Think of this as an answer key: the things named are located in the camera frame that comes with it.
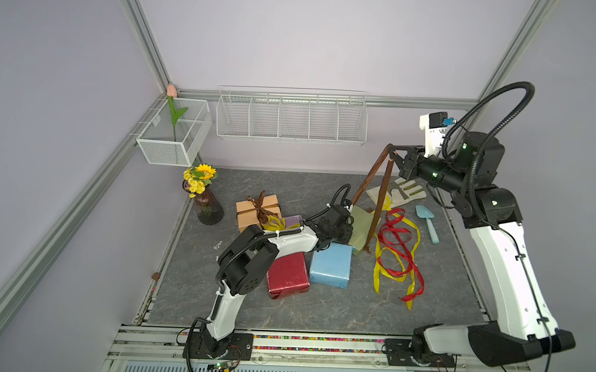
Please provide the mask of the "blue gift box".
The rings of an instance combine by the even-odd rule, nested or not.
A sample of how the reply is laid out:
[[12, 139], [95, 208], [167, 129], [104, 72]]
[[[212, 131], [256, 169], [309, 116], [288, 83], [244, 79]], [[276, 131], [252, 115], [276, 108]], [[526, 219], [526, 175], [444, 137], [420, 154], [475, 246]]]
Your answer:
[[332, 243], [323, 251], [313, 254], [309, 269], [311, 284], [323, 284], [347, 289], [351, 277], [353, 247]]

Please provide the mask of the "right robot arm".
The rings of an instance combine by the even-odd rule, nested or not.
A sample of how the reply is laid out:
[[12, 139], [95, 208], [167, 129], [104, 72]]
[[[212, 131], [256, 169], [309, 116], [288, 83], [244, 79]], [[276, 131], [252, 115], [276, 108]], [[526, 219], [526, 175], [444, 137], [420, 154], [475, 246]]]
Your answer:
[[421, 178], [451, 195], [481, 254], [497, 305], [496, 319], [483, 325], [416, 329], [410, 345], [413, 360], [425, 363], [438, 354], [455, 354], [500, 367], [574, 348], [574, 335], [560, 329], [540, 291], [516, 197], [493, 183], [504, 146], [489, 135], [469, 132], [448, 160], [423, 146], [388, 151], [404, 179]]

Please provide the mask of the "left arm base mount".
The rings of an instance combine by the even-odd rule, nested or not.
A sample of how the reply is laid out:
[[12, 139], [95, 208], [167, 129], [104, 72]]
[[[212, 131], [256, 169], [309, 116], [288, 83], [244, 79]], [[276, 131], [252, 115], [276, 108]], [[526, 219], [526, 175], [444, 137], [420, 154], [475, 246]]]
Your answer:
[[254, 336], [246, 332], [233, 332], [222, 340], [214, 339], [201, 327], [191, 333], [184, 344], [184, 358], [249, 361], [253, 352]]

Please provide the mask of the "green gift box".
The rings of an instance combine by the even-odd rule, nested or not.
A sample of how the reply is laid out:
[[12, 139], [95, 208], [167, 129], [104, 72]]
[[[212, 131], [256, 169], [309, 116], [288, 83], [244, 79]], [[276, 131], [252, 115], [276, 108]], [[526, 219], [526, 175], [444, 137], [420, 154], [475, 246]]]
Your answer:
[[348, 244], [356, 251], [361, 251], [369, 240], [369, 231], [374, 215], [359, 206], [354, 206], [350, 215], [353, 218], [353, 224], [351, 226], [352, 235]]

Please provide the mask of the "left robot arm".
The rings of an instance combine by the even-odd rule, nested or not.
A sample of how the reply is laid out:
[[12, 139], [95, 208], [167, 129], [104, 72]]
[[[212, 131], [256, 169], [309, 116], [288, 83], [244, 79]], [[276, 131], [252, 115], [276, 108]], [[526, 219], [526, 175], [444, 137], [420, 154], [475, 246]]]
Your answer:
[[240, 233], [217, 261], [216, 299], [200, 331], [205, 344], [215, 347], [231, 337], [245, 296], [262, 282], [275, 260], [321, 251], [332, 243], [347, 244], [352, 236], [351, 209], [347, 201], [330, 204], [292, 229], [265, 231], [252, 226]]

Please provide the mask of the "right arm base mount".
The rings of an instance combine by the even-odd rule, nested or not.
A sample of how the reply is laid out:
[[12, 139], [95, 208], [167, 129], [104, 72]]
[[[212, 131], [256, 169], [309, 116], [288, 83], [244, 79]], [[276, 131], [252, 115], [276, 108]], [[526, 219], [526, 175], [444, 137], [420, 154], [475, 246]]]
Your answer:
[[386, 355], [390, 366], [446, 367], [454, 368], [456, 359], [452, 354], [434, 353], [425, 339], [425, 329], [435, 327], [426, 325], [413, 330], [410, 338], [387, 338], [381, 351]]

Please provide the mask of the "red gift box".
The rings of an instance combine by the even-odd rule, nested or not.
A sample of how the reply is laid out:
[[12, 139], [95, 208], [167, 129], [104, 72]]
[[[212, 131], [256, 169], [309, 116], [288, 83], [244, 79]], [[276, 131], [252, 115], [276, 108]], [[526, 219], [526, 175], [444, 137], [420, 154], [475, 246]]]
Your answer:
[[308, 292], [310, 289], [308, 276], [304, 252], [278, 258], [266, 275], [270, 298], [281, 299]]

